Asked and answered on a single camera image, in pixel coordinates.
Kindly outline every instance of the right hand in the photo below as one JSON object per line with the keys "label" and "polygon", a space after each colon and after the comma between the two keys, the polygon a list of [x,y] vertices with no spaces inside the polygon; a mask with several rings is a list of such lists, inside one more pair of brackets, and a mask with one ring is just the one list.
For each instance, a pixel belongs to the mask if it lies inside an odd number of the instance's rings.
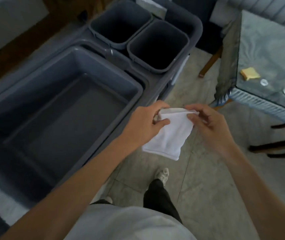
{"label": "right hand", "polygon": [[199,115],[189,113],[188,119],[199,129],[207,145],[227,157],[230,150],[237,145],[232,138],[225,117],[206,104],[190,104],[185,108],[199,112]]}

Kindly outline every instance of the left hand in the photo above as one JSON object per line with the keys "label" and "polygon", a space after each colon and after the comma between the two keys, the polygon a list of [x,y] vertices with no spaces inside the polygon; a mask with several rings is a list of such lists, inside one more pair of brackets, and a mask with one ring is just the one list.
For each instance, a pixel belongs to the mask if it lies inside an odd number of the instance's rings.
{"label": "left hand", "polygon": [[161,100],[156,101],[148,107],[138,107],[132,113],[128,124],[120,136],[126,143],[133,145],[135,149],[146,144],[158,134],[161,128],[170,124],[169,119],[153,123],[153,118],[158,114],[159,110],[169,107],[168,104]]}

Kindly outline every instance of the yellow sponge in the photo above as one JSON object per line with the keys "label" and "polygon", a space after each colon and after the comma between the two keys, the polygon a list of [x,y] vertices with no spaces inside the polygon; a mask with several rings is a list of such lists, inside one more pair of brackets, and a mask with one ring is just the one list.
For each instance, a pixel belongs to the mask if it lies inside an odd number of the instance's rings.
{"label": "yellow sponge", "polygon": [[255,68],[249,67],[247,69],[242,69],[240,71],[241,75],[243,75],[244,80],[248,81],[249,79],[260,78],[258,72],[256,72]]}

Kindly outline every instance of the shoe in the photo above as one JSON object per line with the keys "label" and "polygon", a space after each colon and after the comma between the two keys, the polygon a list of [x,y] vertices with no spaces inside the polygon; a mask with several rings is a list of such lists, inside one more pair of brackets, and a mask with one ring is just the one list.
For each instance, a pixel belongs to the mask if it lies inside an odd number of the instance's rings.
{"label": "shoe", "polygon": [[164,184],[164,186],[168,180],[168,177],[169,177],[169,169],[168,168],[164,168],[162,170],[159,170],[155,175],[155,179],[160,179],[161,182]]}
{"label": "shoe", "polygon": [[102,200],[108,201],[110,204],[113,203],[113,199],[110,198],[109,196],[102,198]]}

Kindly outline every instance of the black pants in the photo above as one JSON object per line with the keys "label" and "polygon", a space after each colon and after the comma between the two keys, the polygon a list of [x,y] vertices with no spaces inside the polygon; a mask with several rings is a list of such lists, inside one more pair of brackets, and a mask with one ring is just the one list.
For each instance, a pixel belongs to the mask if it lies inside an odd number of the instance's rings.
{"label": "black pants", "polygon": [[[93,204],[110,203],[102,199],[92,203],[92,205]],[[165,190],[163,183],[159,179],[155,179],[150,183],[148,190],[143,196],[143,206],[144,208],[170,215],[182,223],[175,206],[170,200],[167,190]]]}

